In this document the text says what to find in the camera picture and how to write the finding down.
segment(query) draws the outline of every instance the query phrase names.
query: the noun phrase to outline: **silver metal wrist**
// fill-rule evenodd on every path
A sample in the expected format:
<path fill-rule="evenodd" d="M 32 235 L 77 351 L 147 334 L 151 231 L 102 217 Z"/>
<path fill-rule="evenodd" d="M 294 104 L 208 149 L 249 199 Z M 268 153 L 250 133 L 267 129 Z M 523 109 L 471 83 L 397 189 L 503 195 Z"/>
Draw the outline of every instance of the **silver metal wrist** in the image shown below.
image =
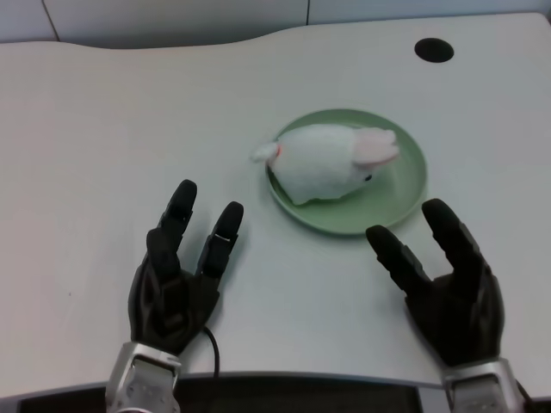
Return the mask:
<path fill-rule="evenodd" d="M 444 370 L 452 413 L 523 413 L 524 400 L 509 362 L 497 358 Z"/>
<path fill-rule="evenodd" d="M 173 354 L 124 343 L 105 391 L 107 412 L 179 413 L 172 392 L 181 367 Z"/>

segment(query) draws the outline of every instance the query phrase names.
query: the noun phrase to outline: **black cable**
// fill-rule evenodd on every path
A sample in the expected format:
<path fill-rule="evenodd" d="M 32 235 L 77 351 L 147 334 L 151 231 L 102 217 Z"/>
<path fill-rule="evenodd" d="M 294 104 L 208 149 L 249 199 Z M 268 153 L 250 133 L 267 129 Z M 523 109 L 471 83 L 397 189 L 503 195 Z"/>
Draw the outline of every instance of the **black cable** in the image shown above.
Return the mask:
<path fill-rule="evenodd" d="M 527 408 L 527 411 L 536 413 L 538 411 L 536 404 L 534 403 L 534 400 L 530 397 L 526 389 L 524 389 L 523 385 L 521 385 L 517 380 L 517 387 L 520 391 L 520 394 L 524 398 L 524 406 Z"/>
<path fill-rule="evenodd" d="M 213 377 L 217 379 L 218 376 L 220 376 L 220 351 L 218 350 L 218 343 L 214 338 L 213 332 L 209 330 L 207 326 L 203 327 L 203 333 L 205 333 L 208 336 L 210 342 L 213 344 L 213 350 L 214 350 L 214 376 Z"/>

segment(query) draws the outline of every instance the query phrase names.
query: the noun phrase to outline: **plush toy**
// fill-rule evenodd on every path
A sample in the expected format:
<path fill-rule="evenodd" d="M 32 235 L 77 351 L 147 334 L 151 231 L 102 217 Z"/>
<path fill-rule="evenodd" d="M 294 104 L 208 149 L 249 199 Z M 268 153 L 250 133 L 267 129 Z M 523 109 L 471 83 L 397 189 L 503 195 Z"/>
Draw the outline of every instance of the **plush toy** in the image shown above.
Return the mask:
<path fill-rule="evenodd" d="M 399 154 L 396 135 L 377 127 L 310 125 L 284 133 L 258 148 L 264 161 L 295 205 L 332 200 L 363 187 L 374 170 Z"/>

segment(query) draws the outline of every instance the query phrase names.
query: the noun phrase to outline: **black hole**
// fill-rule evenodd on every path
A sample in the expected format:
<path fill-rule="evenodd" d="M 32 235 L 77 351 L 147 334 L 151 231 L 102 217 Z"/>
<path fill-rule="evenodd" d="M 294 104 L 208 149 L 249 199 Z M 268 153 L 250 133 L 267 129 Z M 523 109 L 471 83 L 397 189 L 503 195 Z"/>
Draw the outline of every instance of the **black hole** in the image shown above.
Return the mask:
<path fill-rule="evenodd" d="M 427 62 L 442 63 L 454 57 L 454 48 L 444 40 L 422 39 L 415 45 L 415 54 Z"/>

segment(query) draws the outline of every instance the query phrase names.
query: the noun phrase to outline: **white fur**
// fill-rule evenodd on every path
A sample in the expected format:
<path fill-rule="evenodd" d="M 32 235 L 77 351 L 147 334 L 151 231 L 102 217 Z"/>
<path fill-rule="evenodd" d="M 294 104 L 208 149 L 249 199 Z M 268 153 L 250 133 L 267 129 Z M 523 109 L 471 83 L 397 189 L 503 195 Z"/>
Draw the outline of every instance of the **white fur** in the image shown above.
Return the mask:
<path fill-rule="evenodd" d="M 253 160 L 265 160 L 291 201 L 340 198 L 363 187 L 373 169 L 398 155 L 392 131 L 310 125 L 263 145 Z"/>
<path fill-rule="evenodd" d="M 269 161 L 274 159 L 279 151 L 279 145 L 276 142 L 271 142 L 257 148 L 251 153 L 252 162 Z"/>

